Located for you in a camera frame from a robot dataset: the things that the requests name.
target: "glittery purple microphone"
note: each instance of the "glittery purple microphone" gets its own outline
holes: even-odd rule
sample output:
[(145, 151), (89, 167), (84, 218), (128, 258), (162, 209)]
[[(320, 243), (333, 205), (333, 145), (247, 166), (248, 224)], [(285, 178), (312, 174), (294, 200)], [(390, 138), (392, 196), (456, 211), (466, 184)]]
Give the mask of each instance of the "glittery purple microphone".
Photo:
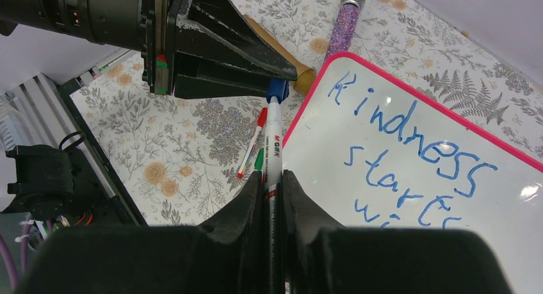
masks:
[(333, 54), (346, 52), (349, 49), (360, 9), (362, 9), (364, 3), (366, 3), (366, 0), (341, 0), (341, 8), (337, 13), (332, 38), (330, 38), (328, 50), (324, 57), (325, 61)]

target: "white wall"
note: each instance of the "white wall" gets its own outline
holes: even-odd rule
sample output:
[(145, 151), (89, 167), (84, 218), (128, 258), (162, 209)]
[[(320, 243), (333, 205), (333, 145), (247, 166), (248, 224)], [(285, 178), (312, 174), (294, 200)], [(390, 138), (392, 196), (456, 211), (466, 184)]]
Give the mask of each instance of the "white wall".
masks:
[(543, 84), (543, 0), (415, 0)]
[(40, 72), (62, 84), (118, 49), (19, 25), (10, 36), (0, 35), (0, 93)]

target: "green marker cap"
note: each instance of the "green marker cap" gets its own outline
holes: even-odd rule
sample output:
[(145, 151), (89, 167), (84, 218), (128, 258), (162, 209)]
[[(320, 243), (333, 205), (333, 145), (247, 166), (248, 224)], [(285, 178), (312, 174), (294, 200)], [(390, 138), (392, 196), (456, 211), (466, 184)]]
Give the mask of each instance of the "green marker cap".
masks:
[(255, 170), (261, 171), (263, 163), (264, 163), (264, 148), (258, 150), (258, 155), (256, 156), (256, 161), (255, 161)]

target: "floral pattern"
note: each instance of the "floral pattern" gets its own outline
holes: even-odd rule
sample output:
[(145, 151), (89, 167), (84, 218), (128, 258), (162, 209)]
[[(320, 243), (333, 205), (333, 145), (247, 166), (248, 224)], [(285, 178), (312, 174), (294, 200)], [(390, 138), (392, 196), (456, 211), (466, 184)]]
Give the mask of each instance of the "floral pattern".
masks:
[[(322, 66), (339, 0), (232, 2), (301, 62)], [(350, 50), (543, 161), (543, 88), (413, 0), (366, 0)], [(255, 156), (236, 174), (265, 101), (153, 95), (142, 70), (133, 56), (72, 98), (147, 223), (198, 224), (245, 184)], [(284, 131), (303, 99), (283, 103)]]

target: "red whiteboard border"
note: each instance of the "red whiteboard border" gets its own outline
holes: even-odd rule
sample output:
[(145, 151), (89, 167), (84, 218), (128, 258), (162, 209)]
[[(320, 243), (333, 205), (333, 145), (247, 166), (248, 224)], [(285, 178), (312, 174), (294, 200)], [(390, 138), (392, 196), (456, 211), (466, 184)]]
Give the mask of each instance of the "red whiteboard border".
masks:
[(289, 129), (287, 130), (287, 133), (285, 134), (285, 137), (283, 139), (283, 147), (287, 144), (290, 135), (296, 128), (296, 125), (298, 124), (298, 121), (302, 117), (302, 113), (305, 111), (305, 108), (309, 104), (309, 101), (313, 97), (313, 94), (315, 93), (315, 89), (317, 89), (317, 86), (319, 85), (324, 73), (328, 69), (328, 66), (334, 60), (338, 58), (350, 58), (357, 63), (360, 63), (361, 65), (365, 66), (369, 70), (372, 70), (375, 74), (378, 74), (382, 78), (388, 80), (392, 84), (400, 87), (401, 89), (404, 89), (408, 94), (413, 95), (415, 98), (419, 99), (420, 101), (426, 103), (427, 105), (433, 107), (435, 110), (440, 111), (447, 117), (453, 119), (454, 121), (458, 122), (459, 124), (462, 124), (466, 129), (469, 129), (473, 132), (475, 132), (477, 135), (483, 137), (484, 139), (490, 141), (500, 149), (506, 151), (507, 153), (511, 154), (512, 156), (515, 156), (519, 160), (525, 162), (529, 166), (539, 170), (540, 172), (543, 172), (543, 164), (537, 161), (536, 159), (532, 158), (531, 156), (526, 155), (524, 152), (521, 152), (520, 150), (515, 149), (508, 143), (504, 142), (503, 140), (499, 139), (498, 137), (490, 134), (489, 132), (485, 131), (484, 129), (480, 128), (476, 124), (470, 122), (468, 119), (465, 119), (461, 117), (460, 115), (456, 114), (454, 111), (451, 111), (447, 107), (439, 104), (438, 102), (432, 100), (431, 98), (425, 96), (423, 93), (418, 92), (413, 87), (409, 86), (408, 84), (404, 83), (403, 81), (400, 81), (399, 79), (395, 78), (394, 76), (387, 73), (385, 70), (381, 69), (380, 67), (377, 67), (376, 65), (372, 64), (368, 60), (365, 60), (364, 58), (354, 54), (354, 53), (337, 53), (332, 55), (323, 65), (322, 69), (319, 72), (319, 75), (317, 76), (317, 79), (313, 83), (311, 89), (309, 90), (309, 93), (307, 94), (307, 97), (305, 97), (304, 102), (302, 103), (300, 109), (298, 110), (298, 113), (296, 114), (296, 117), (292, 121), (292, 124), (290, 125)]

